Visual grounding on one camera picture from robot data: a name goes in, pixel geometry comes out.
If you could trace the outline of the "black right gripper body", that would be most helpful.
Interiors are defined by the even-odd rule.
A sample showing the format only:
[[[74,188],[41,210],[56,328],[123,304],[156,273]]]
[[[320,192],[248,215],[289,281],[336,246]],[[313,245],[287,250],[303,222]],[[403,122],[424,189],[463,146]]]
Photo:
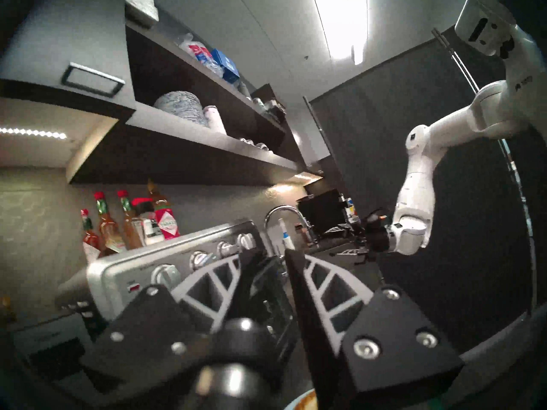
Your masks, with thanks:
[[[363,219],[366,248],[372,253],[391,252],[391,242],[388,233],[388,213],[370,213]]]

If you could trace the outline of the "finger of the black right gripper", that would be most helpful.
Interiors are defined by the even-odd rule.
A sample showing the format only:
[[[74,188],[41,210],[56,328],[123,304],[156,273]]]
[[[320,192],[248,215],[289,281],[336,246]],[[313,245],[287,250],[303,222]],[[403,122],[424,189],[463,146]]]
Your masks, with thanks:
[[[364,247],[346,249],[339,253],[333,253],[333,256],[347,256],[354,259],[353,264],[366,264],[368,261],[368,250]]]
[[[323,233],[323,238],[355,238],[364,236],[361,224],[338,224]]]

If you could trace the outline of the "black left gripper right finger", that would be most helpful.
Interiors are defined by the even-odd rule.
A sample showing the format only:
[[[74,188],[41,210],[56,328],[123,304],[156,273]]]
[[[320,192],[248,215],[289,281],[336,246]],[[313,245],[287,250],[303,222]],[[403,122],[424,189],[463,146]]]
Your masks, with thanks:
[[[285,252],[317,409],[402,409],[442,395],[459,353],[400,287]]]

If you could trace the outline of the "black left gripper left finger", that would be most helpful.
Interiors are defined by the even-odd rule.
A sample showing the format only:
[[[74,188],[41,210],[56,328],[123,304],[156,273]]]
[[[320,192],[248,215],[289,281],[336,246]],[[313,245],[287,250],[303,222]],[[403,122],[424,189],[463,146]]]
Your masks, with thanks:
[[[168,291],[150,286],[81,358],[106,392],[267,392],[268,330],[252,318],[248,250],[207,265]]]

